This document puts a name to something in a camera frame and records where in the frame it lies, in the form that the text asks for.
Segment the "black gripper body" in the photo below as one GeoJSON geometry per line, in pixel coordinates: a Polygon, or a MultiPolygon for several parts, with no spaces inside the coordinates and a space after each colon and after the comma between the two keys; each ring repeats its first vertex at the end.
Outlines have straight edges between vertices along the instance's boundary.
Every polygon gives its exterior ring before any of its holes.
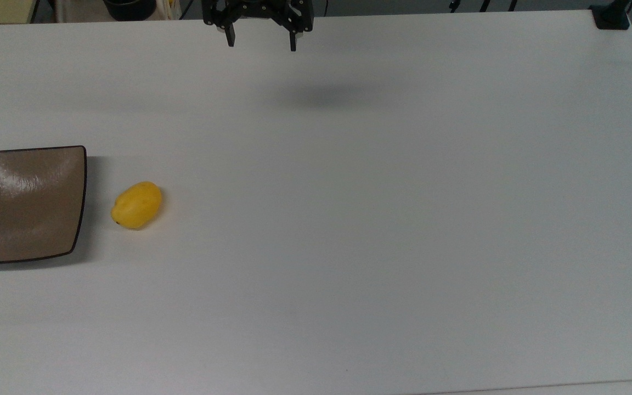
{"type": "Polygon", "coordinates": [[[313,30],[311,1],[203,1],[201,15],[206,25],[226,29],[239,19],[269,19],[289,32],[313,30]]]}

